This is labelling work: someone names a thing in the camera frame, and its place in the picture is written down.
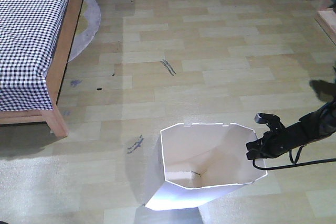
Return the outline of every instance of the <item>checkered bedsheet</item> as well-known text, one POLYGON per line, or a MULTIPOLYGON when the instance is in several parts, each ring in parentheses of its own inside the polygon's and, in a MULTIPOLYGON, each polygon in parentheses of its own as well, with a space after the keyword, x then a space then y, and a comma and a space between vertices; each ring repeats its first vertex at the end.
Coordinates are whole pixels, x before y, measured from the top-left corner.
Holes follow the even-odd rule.
POLYGON ((0 111, 52 110, 45 76, 68 0, 0 0, 0 111))

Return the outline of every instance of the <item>power cord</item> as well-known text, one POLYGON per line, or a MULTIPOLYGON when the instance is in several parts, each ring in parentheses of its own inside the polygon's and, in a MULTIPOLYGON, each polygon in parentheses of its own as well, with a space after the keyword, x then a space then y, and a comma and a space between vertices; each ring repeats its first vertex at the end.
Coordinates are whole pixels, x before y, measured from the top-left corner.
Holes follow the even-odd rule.
POLYGON ((257 168, 259 170, 280 170, 280 169, 293 168, 293 167, 299 167, 299 166, 336 162, 336 158, 329 158, 329 159, 321 159, 321 160, 315 160, 315 161, 309 161, 309 162, 304 162, 304 163, 297 164, 303 147, 305 147, 305 145, 303 145, 299 148, 295 160, 293 160, 292 151, 291 150, 289 151, 289 159, 292 162, 292 165, 281 165, 281 166, 274 166, 274 167, 260 167, 260 166, 256 165, 256 160, 254 159, 253 160, 253 166, 254 166, 254 168, 257 168))

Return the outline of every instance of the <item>white paper box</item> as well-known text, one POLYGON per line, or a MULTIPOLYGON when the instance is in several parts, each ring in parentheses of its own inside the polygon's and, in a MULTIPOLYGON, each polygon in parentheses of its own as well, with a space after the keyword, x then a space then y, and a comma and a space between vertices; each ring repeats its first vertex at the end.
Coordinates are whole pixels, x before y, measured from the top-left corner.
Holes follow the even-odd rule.
MULTIPOLYGON (((149 160, 145 206, 152 210, 198 207, 267 175, 246 157, 254 130, 231 123, 183 123, 161 130, 149 160)), ((263 159, 256 160, 264 167, 263 159)))

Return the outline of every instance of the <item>laminate floor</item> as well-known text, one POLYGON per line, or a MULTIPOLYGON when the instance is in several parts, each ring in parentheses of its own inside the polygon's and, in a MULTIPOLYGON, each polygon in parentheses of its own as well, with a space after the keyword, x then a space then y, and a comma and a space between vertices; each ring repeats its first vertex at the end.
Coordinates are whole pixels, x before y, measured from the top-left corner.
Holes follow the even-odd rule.
MULTIPOLYGON (((268 129, 254 122, 256 113, 276 114, 288 126, 330 99, 332 89, 315 88, 316 94, 309 84, 335 79, 336 47, 314 20, 318 3, 97 2, 101 27, 68 65, 59 98, 69 136, 55 138, 46 124, 0 128, 0 220, 336 223, 332 163, 269 172, 198 209, 142 206, 144 174, 161 129, 233 122, 261 137, 268 129), (141 146, 127 153, 140 136, 141 146)), ((300 161, 335 156, 336 135, 305 147, 300 161)), ((266 163, 289 161, 285 154, 266 163)))

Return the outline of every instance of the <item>gray rug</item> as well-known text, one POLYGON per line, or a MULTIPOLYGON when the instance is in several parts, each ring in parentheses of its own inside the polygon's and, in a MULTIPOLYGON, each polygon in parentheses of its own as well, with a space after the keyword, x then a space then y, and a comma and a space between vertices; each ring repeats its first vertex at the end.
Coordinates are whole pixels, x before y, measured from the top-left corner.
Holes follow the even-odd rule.
POLYGON ((75 59, 93 40, 100 25, 100 8, 96 0, 83 0, 69 62, 75 59))

